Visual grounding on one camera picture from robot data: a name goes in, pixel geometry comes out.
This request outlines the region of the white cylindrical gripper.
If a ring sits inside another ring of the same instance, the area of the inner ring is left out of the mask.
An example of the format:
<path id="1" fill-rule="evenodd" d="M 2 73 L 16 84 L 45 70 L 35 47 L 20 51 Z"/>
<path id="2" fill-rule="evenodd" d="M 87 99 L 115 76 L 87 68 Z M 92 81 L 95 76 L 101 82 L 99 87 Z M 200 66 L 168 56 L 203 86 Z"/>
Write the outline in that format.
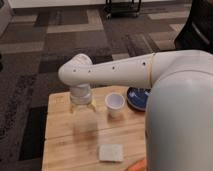
<path id="1" fill-rule="evenodd" d="M 89 84 L 80 84 L 70 87 L 70 112 L 74 113 L 78 109 L 91 109 L 96 111 L 95 102 L 92 98 L 92 90 Z"/>

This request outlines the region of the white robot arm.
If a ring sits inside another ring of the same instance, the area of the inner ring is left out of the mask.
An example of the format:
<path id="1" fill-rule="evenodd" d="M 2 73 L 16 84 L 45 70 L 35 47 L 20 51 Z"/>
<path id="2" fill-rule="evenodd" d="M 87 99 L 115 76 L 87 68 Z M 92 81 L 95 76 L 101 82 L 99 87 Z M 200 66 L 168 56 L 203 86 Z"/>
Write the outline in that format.
<path id="1" fill-rule="evenodd" d="M 118 85 L 150 91 L 147 171 L 213 171 L 213 54 L 165 51 L 100 64 L 78 54 L 58 70 L 68 86 Z"/>

